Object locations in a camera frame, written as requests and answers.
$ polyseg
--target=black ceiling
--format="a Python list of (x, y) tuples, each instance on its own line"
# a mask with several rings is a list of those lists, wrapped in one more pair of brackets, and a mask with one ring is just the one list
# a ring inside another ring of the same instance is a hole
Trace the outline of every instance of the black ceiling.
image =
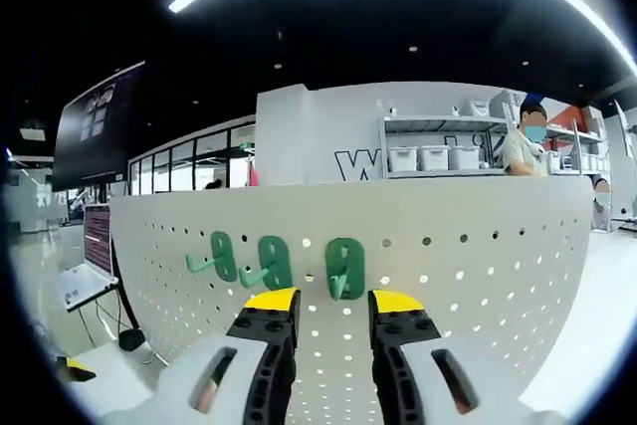
[[(63, 105), (140, 60), (131, 154), (250, 114), (257, 92), (297, 83), (462, 82), (585, 105), (628, 75), (561, 0), (199, 0), (178, 15), (170, 1), (10, 0), (14, 154), (52, 154)], [(32, 118), (47, 142), (19, 139)]]

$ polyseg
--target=person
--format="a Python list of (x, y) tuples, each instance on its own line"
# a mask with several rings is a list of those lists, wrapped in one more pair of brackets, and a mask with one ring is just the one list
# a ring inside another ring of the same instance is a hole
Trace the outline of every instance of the person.
[(610, 183), (601, 176), (593, 176), (591, 180), (595, 190), (591, 229), (610, 232), (613, 230), (610, 221)]
[(547, 176), (546, 153), (541, 146), (546, 137), (546, 110), (539, 102), (525, 100), (520, 106), (520, 125), (503, 143), (505, 173), (511, 176)]
[(219, 189), (222, 186), (222, 182), (220, 179), (215, 179), (212, 183), (206, 184), (205, 189)]

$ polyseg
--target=shelf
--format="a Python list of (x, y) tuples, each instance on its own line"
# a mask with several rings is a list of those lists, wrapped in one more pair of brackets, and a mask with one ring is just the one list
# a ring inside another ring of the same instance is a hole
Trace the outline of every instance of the shelf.
[(504, 169), (452, 169), (438, 171), (396, 171), (387, 175), (389, 179), (406, 179), (406, 178), (445, 178), (454, 176), (502, 176), (505, 174)]
[(507, 134), (508, 126), (504, 118), (453, 115), (414, 115), (385, 118), (387, 133), (468, 133)]
[[(579, 136), (579, 141), (582, 143), (593, 144), (593, 143), (601, 143), (604, 141), (597, 135), (591, 133), (583, 133), (579, 131), (577, 133)], [(546, 127), (546, 139), (561, 139), (564, 141), (575, 141), (575, 133), (570, 129), (561, 128), (559, 126), (547, 126)]]
[[(592, 174), (604, 174), (605, 171), (590, 171), (584, 170), (582, 174), (592, 175)], [(555, 176), (577, 176), (579, 175), (578, 169), (562, 169), (560, 171), (556, 171), (555, 173), (551, 173), (551, 175)]]

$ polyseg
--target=glass wall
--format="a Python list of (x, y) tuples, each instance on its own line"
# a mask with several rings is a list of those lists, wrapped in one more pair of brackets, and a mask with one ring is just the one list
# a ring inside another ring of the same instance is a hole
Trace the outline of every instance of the glass wall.
[(205, 189), (207, 184), (215, 181), (221, 183), (220, 187), (226, 187), (227, 148), (227, 131), (197, 139), (195, 189)]
[(170, 191), (192, 191), (192, 152), (194, 141), (172, 148)]
[(152, 194), (152, 156), (141, 160), (139, 194)]
[(170, 191), (170, 151), (165, 150), (155, 153), (155, 162), (152, 170), (153, 193)]
[(130, 194), (202, 190), (209, 183), (247, 186), (254, 165), (254, 137), (252, 123), (148, 155), (130, 166)]

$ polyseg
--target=screen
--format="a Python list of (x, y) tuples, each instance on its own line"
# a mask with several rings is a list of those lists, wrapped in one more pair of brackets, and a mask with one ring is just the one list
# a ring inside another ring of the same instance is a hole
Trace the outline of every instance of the screen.
[(142, 64), (100, 82), (64, 107), (53, 163), (53, 190), (127, 179), (126, 134)]
[(84, 215), (84, 258), (110, 275), (110, 209), (90, 205)]

